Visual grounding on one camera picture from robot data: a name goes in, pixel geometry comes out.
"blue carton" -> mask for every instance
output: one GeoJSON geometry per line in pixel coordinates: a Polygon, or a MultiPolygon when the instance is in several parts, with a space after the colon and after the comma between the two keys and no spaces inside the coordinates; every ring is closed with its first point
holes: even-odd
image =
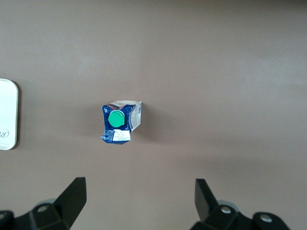
{"type": "Polygon", "coordinates": [[[142,103],[116,101],[101,107],[105,131],[101,139],[106,143],[125,144],[131,140],[131,132],[141,124],[142,103]]]}

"metal screw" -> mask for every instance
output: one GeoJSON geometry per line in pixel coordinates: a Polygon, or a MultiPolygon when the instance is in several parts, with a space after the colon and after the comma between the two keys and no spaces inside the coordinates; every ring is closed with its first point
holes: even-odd
{"type": "Polygon", "coordinates": [[[261,214],[260,215],[260,218],[261,220],[263,220],[264,222],[267,222],[267,223],[271,223],[273,220],[271,217],[269,217],[268,215],[266,214],[261,214]]]}
{"type": "Polygon", "coordinates": [[[231,213],[231,210],[229,207],[226,207],[226,206],[223,206],[221,207],[221,211],[225,214],[230,214],[231,213]]]}
{"type": "Polygon", "coordinates": [[[38,210],[37,210],[37,212],[44,212],[44,211],[46,211],[47,210],[47,208],[48,208],[48,206],[42,206],[42,207],[39,207],[38,208],[38,210]]]}

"brown surface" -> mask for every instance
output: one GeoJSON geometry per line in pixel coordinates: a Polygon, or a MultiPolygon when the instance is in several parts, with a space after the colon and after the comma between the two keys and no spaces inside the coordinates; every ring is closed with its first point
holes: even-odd
{"type": "Polygon", "coordinates": [[[21,91],[0,206],[21,215],[77,176],[74,230],[188,230],[194,180],[304,230],[307,3],[0,1],[0,77],[21,91]],[[124,146],[101,106],[143,101],[124,146]]]}

